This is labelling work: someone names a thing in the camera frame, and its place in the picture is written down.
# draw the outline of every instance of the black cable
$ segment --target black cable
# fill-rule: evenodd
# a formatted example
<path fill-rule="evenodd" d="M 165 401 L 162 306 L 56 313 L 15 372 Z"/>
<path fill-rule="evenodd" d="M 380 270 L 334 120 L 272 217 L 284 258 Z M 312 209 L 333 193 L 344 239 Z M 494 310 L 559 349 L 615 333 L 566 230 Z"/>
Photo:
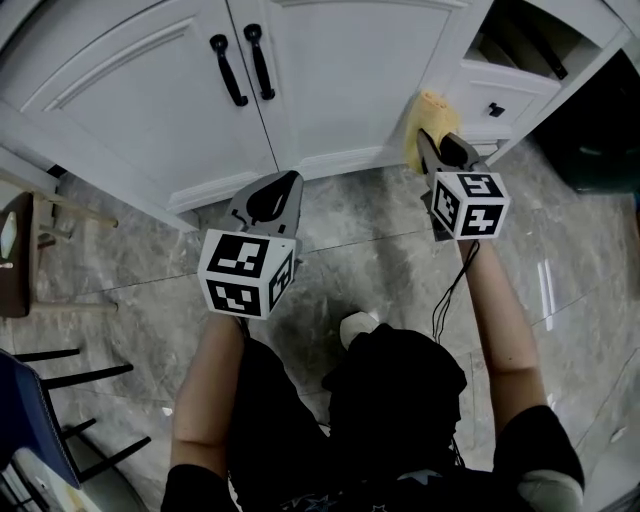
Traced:
<path fill-rule="evenodd" d="M 435 341 L 438 345 L 440 345 L 440 337 L 442 336 L 442 333 L 444 331 L 445 320 L 447 318 L 447 312 L 449 311 L 449 306 L 451 305 L 451 297 L 453 296 L 453 292 L 455 291 L 456 286 L 462 279 L 462 276 L 464 276 L 467 270 L 469 270 L 469 267 L 471 266 L 471 263 L 473 263 L 473 259 L 476 257 L 476 254 L 478 254 L 479 250 L 480 250 L 480 242 L 478 240 L 474 240 L 473 245 L 471 246 L 471 249 L 467 254 L 467 258 L 465 259 L 464 265 L 462 265 L 460 272 L 458 272 L 458 275 L 453 280 L 453 284 L 449 286 L 449 288 L 447 288 L 447 290 L 444 292 L 444 295 L 442 296 L 442 298 L 440 299 L 436 307 L 433 309 L 433 313 L 431 314 L 431 327 L 433 332 L 433 341 Z M 458 449 L 458 443 L 456 443 L 456 440 L 454 437 L 451 438 L 451 443 L 453 445 L 456 465 L 461 466 L 463 468 L 466 467 L 464 463 L 464 459 L 462 458 L 462 455 L 460 454 L 460 450 Z"/>

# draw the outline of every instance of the yellow cloth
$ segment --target yellow cloth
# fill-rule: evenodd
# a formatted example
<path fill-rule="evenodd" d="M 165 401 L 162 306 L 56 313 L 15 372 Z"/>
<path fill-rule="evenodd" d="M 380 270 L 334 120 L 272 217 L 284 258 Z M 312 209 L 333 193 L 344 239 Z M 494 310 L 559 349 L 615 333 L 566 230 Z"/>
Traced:
<path fill-rule="evenodd" d="M 404 138 L 404 151 L 409 167 L 422 174 L 416 143 L 418 130 L 423 129 L 427 132 L 436 147 L 440 149 L 440 143 L 445 135 L 455 132 L 459 125 L 458 114 L 447 100 L 435 92 L 420 91 L 411 106 Z"/>

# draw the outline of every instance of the cabinet door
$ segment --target cabinet door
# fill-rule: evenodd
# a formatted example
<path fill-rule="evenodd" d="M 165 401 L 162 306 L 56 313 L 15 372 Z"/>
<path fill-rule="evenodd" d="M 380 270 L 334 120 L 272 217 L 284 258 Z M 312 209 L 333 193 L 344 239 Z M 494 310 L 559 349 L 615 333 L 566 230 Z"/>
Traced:
<path fill-rule="evenodd" d="M 244 106 L 232 100 L 210 45 L 219 34 Z M 116 166 L 164 191 L 173 212 L 277 171 L 224 0 L 170 0 L 139 13 L 18 108 L 72 149 L 87 153 L 88 144 L 94 158 L 117 157 Z"/>
<path fill-rule="evenodd" d="M 401 162 L 403 112 L 429 85 L 425 70 L 455 29 L 470 41 L 457 24 L 466 8 L 457 0 L 230 0 L 278 166 L 317 177 Z M 250 24 L 262 31 L 272 99 L 261 96 Z"/>

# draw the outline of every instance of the forearm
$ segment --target forearm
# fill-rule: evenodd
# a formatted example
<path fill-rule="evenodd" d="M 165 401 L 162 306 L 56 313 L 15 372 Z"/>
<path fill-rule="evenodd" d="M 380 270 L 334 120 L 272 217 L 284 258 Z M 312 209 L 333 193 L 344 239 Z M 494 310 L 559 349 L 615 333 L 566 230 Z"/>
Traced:
<path fill-rule="evenodd" d="M 211 315 L 176 399 L 172 466 L 195 463 L 226 473 L 224 450 L 243 352 L 237 320 Z"/>
<path fill-rule="evenodd" d="M 463 260 L 472 241 L 461 241 Z M 546 404 L 533 332 L 495 249 L 488 241 L 466 273 L 489 372 L 496 434 L 517 414 Z"/>
<path fill-rule="evenodd" d="M 462 241 L 459 245 L 464 260 L 471 243 Z M 537 367 L 533 332 L 490 242 L 480 244 L 466 276 L 489 371 Z"/>

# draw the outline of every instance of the shoe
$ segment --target shoe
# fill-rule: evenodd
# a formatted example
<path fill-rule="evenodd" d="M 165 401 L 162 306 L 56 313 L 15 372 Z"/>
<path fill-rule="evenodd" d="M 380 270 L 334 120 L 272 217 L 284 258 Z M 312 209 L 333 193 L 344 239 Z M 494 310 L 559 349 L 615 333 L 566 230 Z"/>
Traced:
<path fill-rule="evenodd" d="M 361 332 L 373 332 L 380 325 L 371 315 L 360 311 L 346 317 L 340 322 L 340 341 L 345 350 L 349 350 L 351 342 Z"/>

